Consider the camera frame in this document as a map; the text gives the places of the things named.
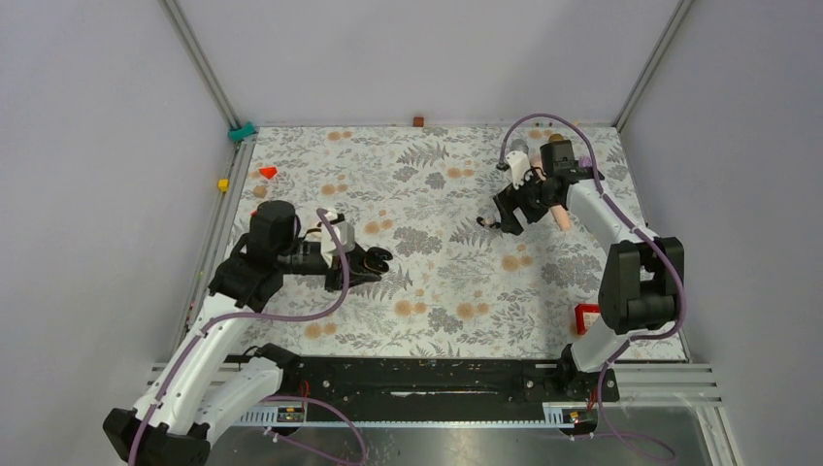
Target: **gray wall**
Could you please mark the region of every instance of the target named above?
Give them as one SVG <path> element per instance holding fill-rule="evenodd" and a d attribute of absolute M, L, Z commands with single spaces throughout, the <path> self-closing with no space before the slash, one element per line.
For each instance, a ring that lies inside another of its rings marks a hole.
<path fill-rule="evenodd" d="M 168 354 L 229 159 L 155 1 L 0 6 L 0 464 L 103 465 Z"/>
<path fill-rule="evenodd" d="M 181 0 L 257 124 L 611 122 L 676 0 Z"/>
<path fill-rule="evenodd" d="M 745 464 L 817 464 L 823 4 L 695 4 L 626 151 L 651 226 L 685 244 L 687 337 Z"/>

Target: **table surface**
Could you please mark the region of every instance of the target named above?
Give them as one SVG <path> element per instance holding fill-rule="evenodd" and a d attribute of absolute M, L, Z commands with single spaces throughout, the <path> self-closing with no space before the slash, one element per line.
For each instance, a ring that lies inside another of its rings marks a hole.
<path fill-rule="evenodd" d="M 581 129 L 601 172 L 634 217 L 642 218 L 614 128 Z M 353 288 L 343 307 L 315 322 L 255 322 L 233 348 L 277 343 L 304 355 L 553 358 L 576 336 L 574 307 L 596 302 L 605 253 L 582 224 L 561 232 L 551 215 L 520 236 L 481 228 L 496 212 L 492 196 L 507 184 L 495 169 L 506 128 L 261 128 L 234 219 L 230 244 L 248 231 L 264 200 L 282 199 L 306 225 L 334 208 L 355 227 L 364 248 L 395 254 L 380 283 Z M 525 127 L 532 155 L 560 132 Z M 258 168 L 276 166 L 263 178 Z M 265 189 L 265 195 L 258 197 Z M 267 313 L 305 315 L 337 298 L 320 277 L 286 277 Z M 677 336 L 633 345 L 623 359 L 684 360 Z"/>

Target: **cable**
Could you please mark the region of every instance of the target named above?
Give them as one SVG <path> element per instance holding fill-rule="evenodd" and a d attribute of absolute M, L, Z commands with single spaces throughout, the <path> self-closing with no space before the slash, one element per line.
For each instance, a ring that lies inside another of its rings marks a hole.
<path fill-rule="evenodd" d="M 598 380 L 597 380 L 597 391 L 598 391 L 598 393 L 602 393 L 603 392 L 603 382 L 604 382 L 605 377 L 606 377 L 606 371 L 609 369 L 609 366 L 614 361 L 616 361 L 618 357 L 620 357 L 620 354 L 622 354 L 625 350 L 627 350 L 629 348 L 629 346 L 632 344 L 632 342 L 636 342 L 638 340 L 663 340 L 663 339 L 669 338 L 672 335 L 674 335 L 675 333 L 677 333 L 680 330 L 680 327 L 683 326 L 683 322 L 686 319 L 686 293 L 685 293 L 685 289 L 683 288 L 683 279 L 677 273 L 677 269 L 672 264 L 672 261 L 669 259 L 669 257 L 667 255 L 665 255 L 663 253 L 663 251 L 657 246 L 657 244 L 654 243 L 654 240 L 652 240 L 651 238 L 648 237 L 648 235 L 646 235 L 645 233 L 640 231 L 638 226 L 626 214 L 624 214 L 623 211 L 620 209 L 620 207 L 617 205 L 617 203 L 614 202 L 613 199 L 611 199 L 611 196 L 604 193 L 604 191 L 605 191 L 604 186 L 603 186 L 603 184 L 600 180 L 600 177 L 597 176 L 597 173 L 598 173 L 598 170 L 597 170 L 597 157 L 594 154 L 594 148 L 592 147 L 591 141 L 589 141 L 589 138 L 587 138 L 586 135 L 583 134 L 582 131 L 580 131 L 576 126 L 571 124 L 568 120 L 563 119 L 563 118 L 561 118 L 559 116 L 556 116 L 556 115 L 552 115 L 552 114 L 531 114 L 531 115 L 524 116 L 523 118 L 519 119 L 518 121 L 516 121 L 514 123 L 514 125 L 511 126 L 511 128 L 509 128 L 509 131 L 506 132 L 506 136 L 504 136 L 504 138 L 503 138 L 503 144 L 500 147 L 500 158 L 498 159 L 498 166 L 505 163 L 506 145 L 509 141 L 509 136 L 511 136 L 511 133 L 514 132 L 514 129 L 516 129 L 517 126 L 522 124 L 524 121 L 527 121 L 527 120 L 532 119 L 532 118 L 540 118 L 540 117 L 560 121 L 561 123 L 563 123 L 566 126 L 568 126 L 569 128 L 571 128 L 573 131 L 575 131 L 576 134 L 580 137 L 580 139 L 583 140 L 583 143 L 586 145 L 586 148 L 589 151 L 589 158 L 591 159 L 591 166 L 592 166 L 592 169 L 595 173 L 594 184 L 595 184 L 595 187 L 597 188 L 597 192 L 600 194 L 601 198 L 603 198 L 603 201 L 606 202 L 606 204 L 609 206 L 609 208 L 614 212 L 614 214 L 618 218 L 620 218 L 620 220 L 627 227 L 629 227 L 629 229 L 633 233 L 635 233 L 638 236 L 638 238 L 640 238 L 646 244 L 648 244 L 648 246 L 651 248 L 651 250 L 653 250 L 654 253 L 657 255 L 657 257 L 660 258 L 660 261 L 663 262 L 663 266 L 666 268 L 666 271 L 669 273 L 669 275 L 671 275 L 672 278 L 675 279 L 675 287 L 677 288 L 677 308 L 679 309 L 679 313 L 677 314 L 677 320 L 675 321 L 675 325 L 671 329 L 669 329 L 669 331 L 664 332 L 660 335 L 645 334 L 645 335 L 635 335 L 635 336 L 629 337 L 626 340 L 626 343 L 624 343 L 619 349 L 617 349 L 617 351 L 614 352 L 614 354 L 612 356 L 610 356 L 606 360 L 606 363 L 604 363 L 604 365 L 603 365 L 603 369 L 601 369 L 601 371 L 600 371 L 600 376 L 598 377 Z M 642 450 L 638 449 L 637 447 L 631 445 L 626 440 L 627 438 L 629 438 L 629 434 L 625 434 L 625 433 L 621 434 L 620 432 L 618 432 L 614 428 L 613 425 L 611 425 L 611 422 L 609 421 L 609 418 L 606 416 L 606 412 L 603 409 L 603 397 L 602 396 L 597 397 L 597 407 L 601 412 L 601 417 L 606 422 L 606 425 L 609 427 L 609 429 L 612 432 L 611 434 L 606 434 L 606 435 L 609 435 L 609 436 L 613 435 L 614 437 L 617 438 L 617 440 L 622 442 L 623 445 L 625 445 L 628 449 L 630 449 L 634 453 L 636 453 L 639 456 L 642 456 L 646 459 L 650 459 L 652 461 L 657 461 L 657 462 L 662 462 L 662 463 L 672 463 L 672 462 L 676 461 L 675 450 L 672 449 L 671 447 L 669 447 L 668 445 L 666 445 L 665 443 L 663 443 L 662 441 L 659 441 L 658 439 L 654 439 L 653 441 L 655 443 L 657 443 L 658 445 L 664 446 L 664 448 L 672 454 L 671 458 L 663 458 L 663 457 L 660 457 L 660 456 L 654 456 L 652 454 L 646 453 L 645 451 L 642 451 Z"/>
<path fill-rule="evenodd" d="M 181 352 L 180 357 L 172 365 L 172 368 L 169 370 L 169 375 L 166 376 L 166 379 L 163 380 L 163 383 L 157 389 L 157 394 L 154 395 L 154 401 L 156 403 L 152 403 L 148 406 L 146 410 L 146 414 L 143 416 L 143 420 L 140 421 L 140 425 L 137 428 L 137 432 L 134 435 L 134 439 L 131 443 L 131 448 L 129 449 L 129 457 L 128 457 L 128 466 L 136 466 L 137 464 L 137 450 L 139 449 L 140 441 L 143 439 L 143 434 L 146 432 L 146 427 L 148 426 L 148 422 L 151 420 L 151 416 L 154 415 L 154 411 L 156 411 L 157 406 L 160 405 L 160 402 L 163 400 L 163 397 L 166 395 L 166 391 L 171 385 L 172 380 L 174 379 L 177 372 L 180 371 L 183 362 L 186 358 L 191 354 L 194 350 L 194 347 L 197 346 L 197 343 L 209 336 L 209 330 L 214 327 L 215 325 L 232 318 L 258 318 L 261 320 L 270 320 L 270 321 L 280 321 L 280 322 L 306 322 L 309 320 L 316 320 L 319 318 L 323 318 L 326 316 L 331 315 L 335 311 L 337 311 L 343 304 L 344 300 L 348 296 L 348 285 L 349 285 L 349 270 L 348 270 L 348 258 L 346 257 L 346 250 L 343 248 L 343 244 L 340 242 L 340 238 L 338 238 L 337 233 L 335 233 L 334 227 L 332 227 L 331 222 L 329 222 L 328 218 L 326 218 L 326 214 L 328 211 L 325 209 L 317 209 L 317 216 L 320 217 L 320 222 L 326 229 L 329 231 L 331 235 L 332 242 L 334 242 L 335 247 L 337 248 L 338 257 L 340 258 L 341 267 L 343 268 L 343 289 L 341 289 L 340 296 L 338 296 L 337 301 L 335 301 L 328 309 L 322 311 L 317 314 L 312 314 L 309 316 L 278 316 L 272 314 L 258 314 L 258 313 L 234 313 L 234 314 L 226 314 L 223 316 L 217 316 L 209 320 L 203 328 L 200 329 L 200 333 L 196 334 L 192 339 L 188 342 L 188 345 L 183 349 Z"/>
<path fill-rule="evenodd" d="M 334 462 L 339 463 L 339 464 L 345 464 L 347 466 L 362 466 L 363 464 L 366 464 L 366 457 L 367 457 L 366 456 L 366 442 L 363 440 L 363 434 L 360 433 L 360 431 L 357 429 L 357 427 L 354 426 L 354 423 L 351 422 L 351 420 L 349 420 L 348 417 L 346 417 L 346 415 L 341 413 L 334 406 L 332 406 L 332 405 L 330 405 L 330 404 L 328 404 L 324 401 L 315 400 L 313 398 L 306 398 L 305 396 L 275 395 L 275 396 L 270 396 L 268 398 L 265 398 L 265 399 L 263 399 L 263 401 L 301 401 L 303 403 L 311 403 L 313 405 L 317 405 L 317 406 L 320 406 L 322 408 L 325 408 L 325 409 L 329 410 L 335 416 L 339 417 L 340 420 L 345 422 L 346 425 L 348 426 L 348 428 L 351 429 L 351 432 L 354 433 L 354 437 L 357 438 L 357 443 L 360 444 L 360 451 L 361 451 L 360 460 L 350 461 L 350 460 L 347 460 L 347 459 L 338 458 L 338 457 L 332 456 L 331 454 L 329 454 L 325 451 L 322 451 L 320 449 L 316 449 L 314 447 L 310 447 L 306 444 L 303 444 L 301 442 L 298 442 L 298 441 L 296 441 L 294 439 L 291 439 L 291 438 L 288 438 L 288 437 L 278 436 L 277 434 L 273 434 L 271 432 L 268 432 L 268 435 L 271 435 L 271 436 L 275 437 L 275 439 L 284 440 L 287 443 L 289 443 L 289 444 L 291 444 L 291 445 L 293 445 L 297 448 L 304 449 L 306 451 L 310 451 L 310 452 L 312 452 L 316 455 L 322 456 L 322 457 L 324 457 L 324 458 L 326 458 L 330 461 L 334 461 Z"/>

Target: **orange block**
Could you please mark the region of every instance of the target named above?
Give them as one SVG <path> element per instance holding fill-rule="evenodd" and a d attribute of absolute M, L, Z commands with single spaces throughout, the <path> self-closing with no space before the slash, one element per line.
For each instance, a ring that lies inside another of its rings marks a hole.
<path fill-rule="evenodd" d="M 266 177 L 267 180 L 274 178 L 277 173 L 277 167 L 263 167 L 260 169 L 260 175 Z"/>

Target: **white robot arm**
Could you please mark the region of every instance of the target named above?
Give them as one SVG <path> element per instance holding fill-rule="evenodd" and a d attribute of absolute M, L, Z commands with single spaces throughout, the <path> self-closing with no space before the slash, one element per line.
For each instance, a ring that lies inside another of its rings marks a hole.
<path fill-rule="evenodd" d="M 528 223 L 535 223 L 550 207 L 560 205 L 577 216 L 607 253 L 598 295 L 601 318 L 561 356 L 561 362 L 565 358 L 563 367 L 569 385 L 575 385 L 572 380 L 586 380 L 585 384 L 590 385 L 604 363 L 631 336 L 676 320 L 679 308 L 674 277 L 643 237 L 654 241 L 672 261 L 680 278 L 682 244 L 677 238 L 660 238 L 636 219 L 618 216 L 607 202 L 608 198 L 615 204 L 615 198 L 603 176 L 579 165 L 570 141 L 549 142 L 541 147 L 541 176 L 528 163 L 528 151 L 522 140 L 516 140 L 505 157 L 512 182 L 493 198 L 500 213 L 496 225 L 506 233 L 519 235 L 523 226 L 515 211 L 519 210 Z M 652 279 L 643 280 L 641 269 L 652 273 Z"/>
<path fill-rule="evenodd" d="M 322 275 L 327 290 L 340 290 L 345 281 L 341 253 L 349 286 L 379 281 L 388 271 L 392 257 L 387 250 L 363 250 L 343 215 L 326 211 L 326 219 L 329 224 L 320 241 L 306 241 L 298 237 L 299 221 L 291 204 L 269 201 L 258 206 L 249 232 L 217 267 L 209 284 L 212 295 L 158 382 L 131 410 L 114 409 L 104 421 L 103 429 L 121 459 L 134 456 L 134 439 L 142 428 L 136 464 L 202 465 L 211 444 L 234 421 L 288 383 L 284 371 L 294 369 L 297 356 L 266 345 L 240 373 L 207 393 L 220 364 L 251 325 L 250 317 L 262 312 L 282 287 L 283 275 Z"/>

